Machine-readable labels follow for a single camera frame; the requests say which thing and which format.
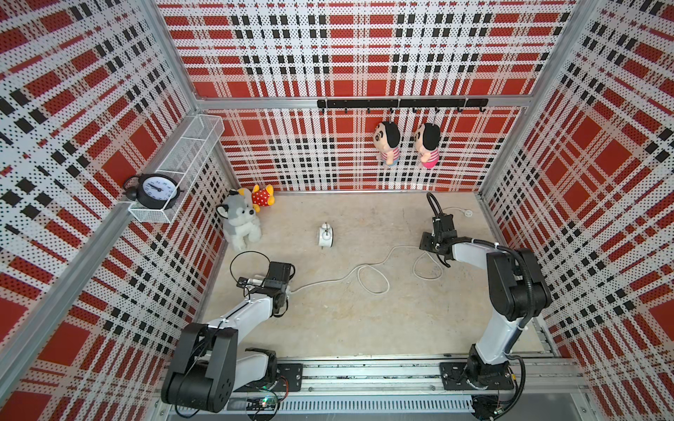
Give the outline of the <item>plush doll blue shorts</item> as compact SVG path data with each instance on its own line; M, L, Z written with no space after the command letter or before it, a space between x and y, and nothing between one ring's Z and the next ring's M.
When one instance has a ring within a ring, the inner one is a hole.
M400 140L400 131L395 123L382 121L377 124L373 134L373 143L381 161L388 167L393 167L398 163Z

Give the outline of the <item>black hook rail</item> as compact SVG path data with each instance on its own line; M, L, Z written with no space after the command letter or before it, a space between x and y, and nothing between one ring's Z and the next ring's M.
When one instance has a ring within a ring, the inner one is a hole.
M327 109L456 109L462 111L465 108L477 108L480 111L489 105L488 98L401 98L401 99L321 99L317 101L317 107Z

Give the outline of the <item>red yellow plush toy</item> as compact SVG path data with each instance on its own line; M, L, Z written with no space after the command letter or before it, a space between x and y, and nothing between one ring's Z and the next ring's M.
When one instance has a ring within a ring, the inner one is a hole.
M276 202L275 191L272 185L261 188L256 184L252 191L241 188L237 192L241 196L244 196L246 203L251 205L256 212L260 212L261 208L272 206Z

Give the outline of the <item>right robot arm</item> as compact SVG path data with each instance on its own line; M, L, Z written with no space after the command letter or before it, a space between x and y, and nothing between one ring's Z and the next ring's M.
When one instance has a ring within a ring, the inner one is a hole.
M487 240L460 237L453 217L433 218L433 231L423 233L419 249L442 262L468 263L486 271L493 315L463 364L442 364L447 390L508 390L515 343L528 323L552 304L541 266L529 249L511 249Z

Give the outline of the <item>small white alarm clock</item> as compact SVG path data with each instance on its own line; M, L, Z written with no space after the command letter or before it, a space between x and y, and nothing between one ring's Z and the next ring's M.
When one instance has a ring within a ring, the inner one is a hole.
M319 228L318 245L321 248L333 247L334 240L333 227L328 223L323 223Z

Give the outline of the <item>grey husky plush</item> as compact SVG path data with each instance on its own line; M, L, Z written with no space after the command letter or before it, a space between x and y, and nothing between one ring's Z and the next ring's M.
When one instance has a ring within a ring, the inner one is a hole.
M224 201L216 207L223 219L226 241L236 252L247 250L247 244L262 239L263 232L256 211L238 191L229 191Z

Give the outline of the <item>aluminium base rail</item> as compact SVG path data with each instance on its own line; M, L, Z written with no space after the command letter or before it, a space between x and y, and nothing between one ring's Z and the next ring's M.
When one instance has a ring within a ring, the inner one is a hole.
M574 363L528 356L484 389L461 358L282 359L271 386L242 387L209 412L159 403L154 420L398 419L595 420Z

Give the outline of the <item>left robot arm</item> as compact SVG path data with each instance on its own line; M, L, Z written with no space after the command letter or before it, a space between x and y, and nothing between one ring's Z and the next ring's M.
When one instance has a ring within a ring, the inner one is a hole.
M208 323L186 326L161 387L161 401L177 409L216 413L238 389L276 385L276 353L254 347L241 352L239 345L260 324L284 315L294 275L291 263L272 261L262 279L238 280L244 300L233 310Z

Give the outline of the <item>plush doll pink shorts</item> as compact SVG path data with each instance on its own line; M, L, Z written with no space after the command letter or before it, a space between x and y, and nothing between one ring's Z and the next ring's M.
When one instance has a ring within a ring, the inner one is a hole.
M432 169L438 164L440 140L441 128L432 123L421 124L414 133L414 148L424 168Z

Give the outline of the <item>black round clock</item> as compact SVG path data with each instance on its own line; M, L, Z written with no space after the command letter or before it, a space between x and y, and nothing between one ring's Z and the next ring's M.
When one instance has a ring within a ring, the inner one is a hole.
M178 184L161 174L134 175L123 183L125 196L149 210L170 209L181 193Z

